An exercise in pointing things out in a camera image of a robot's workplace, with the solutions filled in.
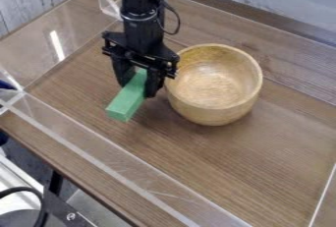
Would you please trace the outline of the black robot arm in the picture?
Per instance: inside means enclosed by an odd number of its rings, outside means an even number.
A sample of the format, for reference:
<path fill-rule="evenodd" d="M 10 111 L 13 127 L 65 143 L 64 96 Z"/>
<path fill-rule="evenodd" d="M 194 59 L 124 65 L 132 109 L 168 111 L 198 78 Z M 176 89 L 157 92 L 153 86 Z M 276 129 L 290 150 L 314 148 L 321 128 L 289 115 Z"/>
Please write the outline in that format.
<path fill-rule="evenodd" d="M 180 31 L 181 20 L 165 0 L 122 0 L 120 16 L 124 31 L 104 31 L 102 53 L 112 59 L 120 86 L 134 76 L 134 68 L 145 70 L 144 97 L 150 98 L 177 73 L 180 56 L 164 44 L 164 34 Z"/>

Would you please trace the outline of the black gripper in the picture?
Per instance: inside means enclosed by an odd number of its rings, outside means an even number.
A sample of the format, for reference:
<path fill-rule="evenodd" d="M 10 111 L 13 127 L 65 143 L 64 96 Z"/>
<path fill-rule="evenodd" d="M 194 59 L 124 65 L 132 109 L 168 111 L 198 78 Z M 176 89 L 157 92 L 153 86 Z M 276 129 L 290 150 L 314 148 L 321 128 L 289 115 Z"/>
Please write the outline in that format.
<path fill-rule="evenodd" d="M 126 35 L 122 32 L 104 31 L 105 44 L 102 53 L 112 58 L 114 75 L 120 86 L 125 86 L 134 75 L 134 66 L 146 70 L 144 96 L 152 98 L 162 88 L 164 77 L 173 79 L 177 73 L 180 56 L 162 42 L 144 50 L 136 50 L 126 45 Z"/>

